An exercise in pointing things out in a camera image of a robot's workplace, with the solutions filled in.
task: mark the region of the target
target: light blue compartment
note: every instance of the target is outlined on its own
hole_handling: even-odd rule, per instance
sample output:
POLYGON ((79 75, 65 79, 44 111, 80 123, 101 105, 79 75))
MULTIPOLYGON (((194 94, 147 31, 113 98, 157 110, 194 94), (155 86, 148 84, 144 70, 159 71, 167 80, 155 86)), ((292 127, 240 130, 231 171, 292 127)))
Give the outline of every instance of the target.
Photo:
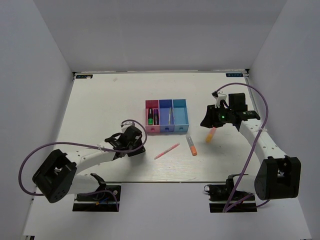
POLYGON ((187 102, 185 99, 173 101, 174 132, 186 133, 189 129, 187 102))
POLYGON ((159 100, 159 123, 161 133, 173 132, 175 130, 175 118, 172 99, 159 100))

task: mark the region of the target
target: green marker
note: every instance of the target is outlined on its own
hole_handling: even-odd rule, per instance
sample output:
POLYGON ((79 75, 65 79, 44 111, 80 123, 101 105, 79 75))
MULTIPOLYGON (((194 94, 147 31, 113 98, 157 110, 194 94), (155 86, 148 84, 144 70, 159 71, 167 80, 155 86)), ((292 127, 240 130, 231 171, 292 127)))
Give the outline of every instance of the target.
POLYGON ((153 109, 149 108, 148 109, 148 125, 153 125, 153 124, 154 124, 153 109))

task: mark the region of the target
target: gray wall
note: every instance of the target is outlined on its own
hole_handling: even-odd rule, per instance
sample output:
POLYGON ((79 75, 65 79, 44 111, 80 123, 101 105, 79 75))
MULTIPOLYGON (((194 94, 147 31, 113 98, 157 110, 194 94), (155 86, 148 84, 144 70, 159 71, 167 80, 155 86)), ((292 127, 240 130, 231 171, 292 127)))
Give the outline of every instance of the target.
MULTIPOLYGON (((31 150, 56 139, 72 73, 32 0, 0 1, 0 33, 0 235, 18 240, 31 203, 19 188, 19 167, 31 150)), ((47 153, 24 171, 30 190, 47 153)))
MULTIPOLYGON (((319 240, 320 1, 286 3, 250 77, 269 104, 269 133, 301 160, 298 198, 312 238, 319 240)), ((264 109, 261 101, 258 107, 264 109)))
POLYGON ((250 68, 286 0, 34 0, 74 72, 250 68))

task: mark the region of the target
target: white table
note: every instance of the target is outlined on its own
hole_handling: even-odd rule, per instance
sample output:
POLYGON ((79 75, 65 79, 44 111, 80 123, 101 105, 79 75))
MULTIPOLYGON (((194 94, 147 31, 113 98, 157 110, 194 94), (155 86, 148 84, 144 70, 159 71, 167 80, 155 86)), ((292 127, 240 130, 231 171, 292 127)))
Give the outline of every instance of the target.
MULTIPOLYGON (((184 135, 149 136, 146 153, 124 157, 94 166, 107 182, 224 182, 228 175, 240 173, 251 146, 232 125, 218 128, 211 143, 205 143, 208 128, 200 126, 207 105, 215 103, 211 93, 220 86, 240 82, 243 77, 225 73, 114 73, 94 74, 90 79, 75 79, 58 141, 98 144, 120 132, 120 123, 135 119, 145 123, 145 100, 186 99, 189 133, 198 155, 192 156, 184 135), (163 157, 154 157, 172 145, 180 146, 163 157)), ((245 93, 253 110, 248 89, 233 85, 225 93, 245 93)), ((74 151, 74 146, 58 146, 74 151)), ((254 156, 247 169, 256 174, 260 167, 254 156)))

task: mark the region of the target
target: yellow highlighter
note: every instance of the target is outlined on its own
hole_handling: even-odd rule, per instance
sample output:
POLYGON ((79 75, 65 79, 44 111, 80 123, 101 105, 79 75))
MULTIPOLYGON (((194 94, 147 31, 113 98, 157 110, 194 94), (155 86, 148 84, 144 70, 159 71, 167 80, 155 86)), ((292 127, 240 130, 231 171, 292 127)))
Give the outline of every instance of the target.
POLYGON ((211 128, 209 134, 208 134, 208 135, 206 136, 206 138, 205 138, 205 142, 206 142, 207 144, 211 142, 213 136, 215 135, 216 130, 217 130, 217 129, 216 129, 215 127, 211 128))
POLYGON ((185 135, 185 138, 189 144, 189 148, 191 150, 192 156, 197 156, 198 153, 197 153, 196 147, 194 145, 194 142, 192 141, 190 134, 188 133, 187 135, 185 135))

